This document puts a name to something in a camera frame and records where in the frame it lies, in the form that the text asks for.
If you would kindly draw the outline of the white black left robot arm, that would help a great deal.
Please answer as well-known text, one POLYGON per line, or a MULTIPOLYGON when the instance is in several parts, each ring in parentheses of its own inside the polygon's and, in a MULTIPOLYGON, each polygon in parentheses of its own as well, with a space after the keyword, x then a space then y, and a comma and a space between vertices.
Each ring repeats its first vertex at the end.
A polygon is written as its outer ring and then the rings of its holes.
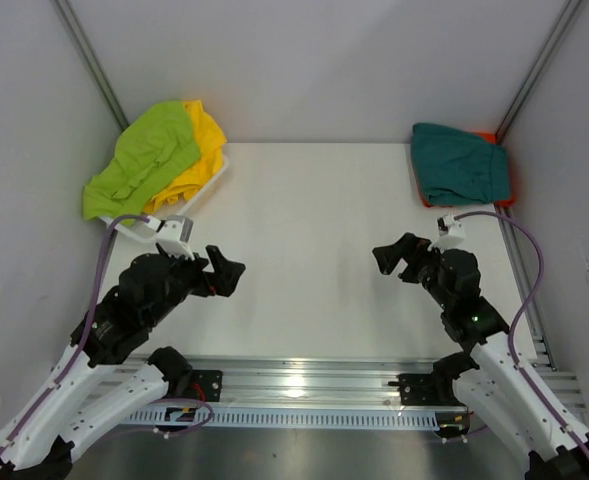
POLYGON ((0 479, 64 479, 84 452, 123 419, 157 401, 205 406, 194 369, 171 346, 155 350, 129 380, 90 394, 190 296, 229 297, 246 267, 216 246, 207 255, 163 249, 136 257, 93 305, 28 405, 0 429, 0 479))

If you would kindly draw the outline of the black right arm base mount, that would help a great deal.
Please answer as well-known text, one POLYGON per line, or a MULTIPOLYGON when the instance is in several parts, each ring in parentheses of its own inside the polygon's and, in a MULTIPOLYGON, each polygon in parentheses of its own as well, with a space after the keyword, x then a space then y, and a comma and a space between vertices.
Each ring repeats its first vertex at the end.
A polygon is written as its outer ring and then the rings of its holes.
POLYGON ((444 357, 432 364, 428 374, 402 373, 387 385, 395 388, 404 406, 462 406, 453 391, 453 383, 479 365, 465 352, 444 357))

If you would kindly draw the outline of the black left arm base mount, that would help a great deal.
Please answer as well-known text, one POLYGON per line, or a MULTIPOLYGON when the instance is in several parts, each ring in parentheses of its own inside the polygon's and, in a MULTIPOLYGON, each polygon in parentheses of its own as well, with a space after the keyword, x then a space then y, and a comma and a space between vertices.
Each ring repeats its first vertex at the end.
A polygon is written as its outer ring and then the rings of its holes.
POLYGON ((163 399, 195 399, 217 403, 223 387, 223 372, 220 370, 195 369, 173 347, 155 350, 146 363, 155 367, 167 384, 163 399))

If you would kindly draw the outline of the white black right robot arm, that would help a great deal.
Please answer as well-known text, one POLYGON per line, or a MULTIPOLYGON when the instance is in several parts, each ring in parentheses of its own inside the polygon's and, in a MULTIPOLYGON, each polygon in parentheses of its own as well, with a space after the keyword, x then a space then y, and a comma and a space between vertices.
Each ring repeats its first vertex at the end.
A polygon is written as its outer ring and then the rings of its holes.
POLYGON ((476 257, 404 234, 372 251, 379 271, 417 284, 441 309, 460 351, 432 365, 428 399, 472 410, 525 466, 527 479, 589 479, 589 428, 516 348, 507 322, 480 289, 476 257))

